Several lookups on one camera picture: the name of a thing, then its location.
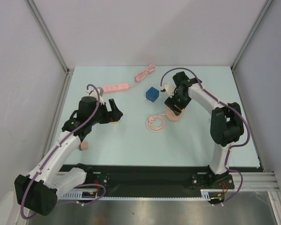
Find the pink round power strip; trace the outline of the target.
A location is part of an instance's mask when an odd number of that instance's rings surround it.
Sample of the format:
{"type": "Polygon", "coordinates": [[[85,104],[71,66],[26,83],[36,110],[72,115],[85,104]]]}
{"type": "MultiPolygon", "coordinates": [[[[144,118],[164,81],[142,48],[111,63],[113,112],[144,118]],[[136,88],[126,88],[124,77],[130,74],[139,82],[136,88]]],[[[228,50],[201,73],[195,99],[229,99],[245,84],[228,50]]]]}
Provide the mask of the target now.
{"type": "Polygon", "coordinates": [[[182,109],[182,112],[179,115],[176,115],[174,111],[167,106],[164,113],[148,117],[146,119],[145,126],[150,132],[161,132],[165,128],[166,120],[177,122],[181,120],[184,112],[185,109],[182,109]]]}

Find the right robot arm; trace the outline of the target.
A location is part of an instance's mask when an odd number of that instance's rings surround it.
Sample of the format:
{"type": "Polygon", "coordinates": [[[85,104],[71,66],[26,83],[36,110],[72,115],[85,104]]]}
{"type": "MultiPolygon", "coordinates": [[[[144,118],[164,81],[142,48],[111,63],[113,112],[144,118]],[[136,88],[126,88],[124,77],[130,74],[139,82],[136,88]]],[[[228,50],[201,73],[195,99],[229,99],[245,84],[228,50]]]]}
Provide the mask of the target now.
{"type": "Polygon", "coordinates": [[[179,117],[188,104],[194,100],[211,116],[210,135],[213,139],[214,152],[206,175],[207,184],[218,188],[227,178],[229,151],[244,134],[244,119],[240,105],[236,102],[226,104],[211,94],[203,86],[202,81],[194,75],[190,79],[184,71],[173,76],[174,84],[161,83],[161,92],[168,98],[165,105],[179,117]]]}

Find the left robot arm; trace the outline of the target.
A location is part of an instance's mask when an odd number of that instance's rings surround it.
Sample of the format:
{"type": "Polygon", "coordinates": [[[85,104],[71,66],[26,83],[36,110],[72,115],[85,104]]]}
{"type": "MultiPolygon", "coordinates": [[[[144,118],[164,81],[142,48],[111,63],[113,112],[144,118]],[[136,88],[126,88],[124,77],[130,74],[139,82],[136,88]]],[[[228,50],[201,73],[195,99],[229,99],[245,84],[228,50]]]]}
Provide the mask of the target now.
{"type": "Polygon", "coordinates": [[[77,164],[58,181],[55,177],[70,154],[79,147],[85,137],[96,124],[117,122],[123,113],[117,108],[114,99],[109,99],[111,110],[106,103],[100,103],[97,97],[86,96],[79,101],[78,110],[75,110],[69,120],[64,123],[58,140],[32,169],[28,175],[18,175],[14,181],[17,202],[20,205],[20,215],[29,220],[25,209],[34,214],[47,216],[56,206],[60,197],[75,187],[100,187],[94,183],[92,168],[77,164]]]}

